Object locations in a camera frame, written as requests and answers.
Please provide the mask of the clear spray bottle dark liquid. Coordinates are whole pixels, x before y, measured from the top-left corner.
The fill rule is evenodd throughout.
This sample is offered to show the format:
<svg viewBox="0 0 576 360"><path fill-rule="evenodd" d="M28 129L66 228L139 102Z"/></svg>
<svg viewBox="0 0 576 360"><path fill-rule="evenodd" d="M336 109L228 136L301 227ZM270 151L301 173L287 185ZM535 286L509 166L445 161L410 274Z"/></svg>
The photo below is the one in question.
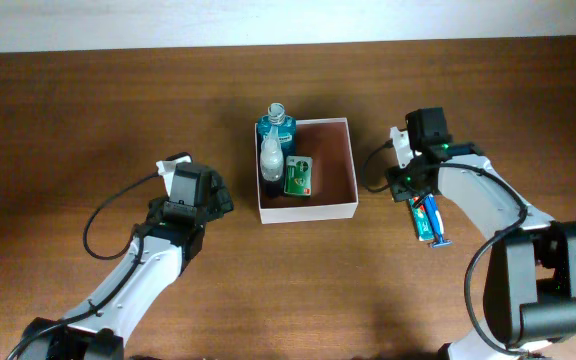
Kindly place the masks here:
<svg viewBox="0 0 576 360"><path fill-rule="evenodd" d="M269 198L280 196L283 191L284 156L277 126L272 126L262 141L259 161L264 193Z"/></svg>

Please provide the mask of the green soap bar pack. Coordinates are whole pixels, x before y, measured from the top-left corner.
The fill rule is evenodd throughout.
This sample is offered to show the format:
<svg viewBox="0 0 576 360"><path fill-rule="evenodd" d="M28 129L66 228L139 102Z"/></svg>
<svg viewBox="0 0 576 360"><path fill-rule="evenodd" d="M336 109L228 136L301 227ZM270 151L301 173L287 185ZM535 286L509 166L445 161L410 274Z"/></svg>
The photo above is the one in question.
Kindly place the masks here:
<svg viewBox="0 0 576 360"><path fill-rule="evenodd" d="M293 197L311 197L312 170L311 157L288 156L285 163L284 194Z"/></svg>

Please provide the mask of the blue mouthwash bottle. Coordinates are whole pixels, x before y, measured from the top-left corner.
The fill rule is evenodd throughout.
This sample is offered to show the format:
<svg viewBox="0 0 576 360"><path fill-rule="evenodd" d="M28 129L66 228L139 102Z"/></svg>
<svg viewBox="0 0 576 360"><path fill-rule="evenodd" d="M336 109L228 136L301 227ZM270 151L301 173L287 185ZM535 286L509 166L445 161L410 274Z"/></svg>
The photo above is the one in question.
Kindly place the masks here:
<svg viewBox="0 0 576 360"><path fill-rule="evenodd" d="M268 135L272 127L278 129L279 142L284 156L296 154L296 120L286 113L281 103L272 103L266 115L257 121L256 134L258 145Z"/></svg>

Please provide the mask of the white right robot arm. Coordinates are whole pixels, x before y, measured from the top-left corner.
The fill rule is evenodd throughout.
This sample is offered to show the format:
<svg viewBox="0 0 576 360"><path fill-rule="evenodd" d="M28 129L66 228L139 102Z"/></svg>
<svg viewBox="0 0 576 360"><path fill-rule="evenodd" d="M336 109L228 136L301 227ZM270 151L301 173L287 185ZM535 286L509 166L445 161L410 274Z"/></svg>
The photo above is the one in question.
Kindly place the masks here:
<svg viewBox="0 0 576 360"><path fill-rule="evenodd" d="M441 108L410 112L390 130L398 164L385 173L394 201L440 195L485 243L464 275L472 330L443 345L442 359L539 359L576 336L576 221L534 207L474 143L456 143Z"/></svg>

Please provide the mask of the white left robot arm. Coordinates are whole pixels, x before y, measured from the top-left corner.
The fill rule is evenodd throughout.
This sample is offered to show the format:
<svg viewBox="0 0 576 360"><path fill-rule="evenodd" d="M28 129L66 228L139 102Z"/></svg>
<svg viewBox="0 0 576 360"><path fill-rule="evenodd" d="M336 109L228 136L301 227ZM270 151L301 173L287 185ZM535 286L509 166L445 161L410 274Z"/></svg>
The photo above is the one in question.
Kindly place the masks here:
<svg viewBox="0 0 576 360"><path fill-rule="evenodd" d="M162 161L164 196L133 226L123 258L79 305L58 320L34 319L12 359L121 359L156 298L199 254L206 226L233 210L223 178L185 157Z"/></svg>

